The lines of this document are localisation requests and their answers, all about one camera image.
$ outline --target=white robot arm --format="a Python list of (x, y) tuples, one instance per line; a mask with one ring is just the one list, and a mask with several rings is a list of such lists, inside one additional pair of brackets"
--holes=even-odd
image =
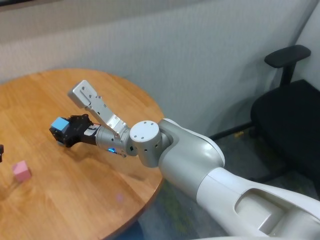
[[(88, 115), (65, 119), (63, 129), (52, 125), (55, 139), (67, 147), (85, 142), (123, 157), (138, 154), (143, 165), (159, 167), (165, 179), (196, 201), (231, 236), (320, 239), (319, 201), (233, 175), (224, 169), (225, 157), (208, 137), (170, 119), (145, 120), (130, 129), (86, 80), (68, 95), (101, 125), (93, 124)], [(78, 121), (81, 127), (75, 127)]]

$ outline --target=round wooden table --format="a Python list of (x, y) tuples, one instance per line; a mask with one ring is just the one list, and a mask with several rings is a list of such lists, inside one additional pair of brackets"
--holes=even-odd
[[(159, 169), (144, 167), (138, 157), (122, 158), (85, 143), (57, 144), (51, 123), (88, 113), (67, 96), (81, 80), (129, 127), (163, 118), (141, 88), (96, 70), (52, 70), (0, 85), (0, 239), (103, 239), (133, 223), (157, 194)], [(23, 160), (32, 177), (18, 183), (12, 166)]]

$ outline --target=black office chair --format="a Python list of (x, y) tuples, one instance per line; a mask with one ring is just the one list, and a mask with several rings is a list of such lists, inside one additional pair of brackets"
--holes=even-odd
[(295, 45), (275, 51), (264, 61), (283, 68), (280, 86), (259, 97), (251, 109), (254, 129), (288, 166), (320, 183), (320, 91), (306, 80), (291, 83), (296, 63), (311, 51)]

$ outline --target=chair seat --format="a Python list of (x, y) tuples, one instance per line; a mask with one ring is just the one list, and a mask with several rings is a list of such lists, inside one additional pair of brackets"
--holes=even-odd
[(251, 119), (259, 134), (297, 170), (320, 175), (320, 91), (305, 80), (258, 98)]

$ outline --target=chair armrest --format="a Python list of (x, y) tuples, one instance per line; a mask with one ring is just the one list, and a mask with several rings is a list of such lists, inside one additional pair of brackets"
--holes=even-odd
[(270, 53), (264, 58), (264, 62), (274, 68), (283, 68), (294, 65), (296, 62), (311, 55), (310, 49), (302, 45), (294, 45), (282, 48)]

